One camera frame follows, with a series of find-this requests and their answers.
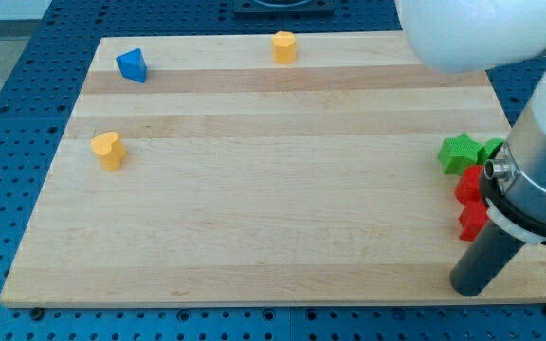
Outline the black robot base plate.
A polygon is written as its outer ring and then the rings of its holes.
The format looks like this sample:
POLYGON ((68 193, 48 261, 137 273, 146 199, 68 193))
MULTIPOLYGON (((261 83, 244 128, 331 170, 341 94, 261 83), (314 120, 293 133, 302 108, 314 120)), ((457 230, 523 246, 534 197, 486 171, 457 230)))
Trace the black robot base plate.
POLYGON ((232 0, 235 14, 311 14, 333 13, 336 0, 232 0))

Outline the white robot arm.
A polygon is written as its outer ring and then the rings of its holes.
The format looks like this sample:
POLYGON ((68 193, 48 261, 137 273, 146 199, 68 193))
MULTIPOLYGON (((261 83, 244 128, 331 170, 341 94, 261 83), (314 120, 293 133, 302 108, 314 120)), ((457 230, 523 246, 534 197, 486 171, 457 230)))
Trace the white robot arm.
MULTIPOLYGON (((546 56, 546 0, 397 0, 417 57, 462 73, 546 56)), ((546 244, 546 72, 503 145, 484 164, 492 222, 524 242, 546 244)))

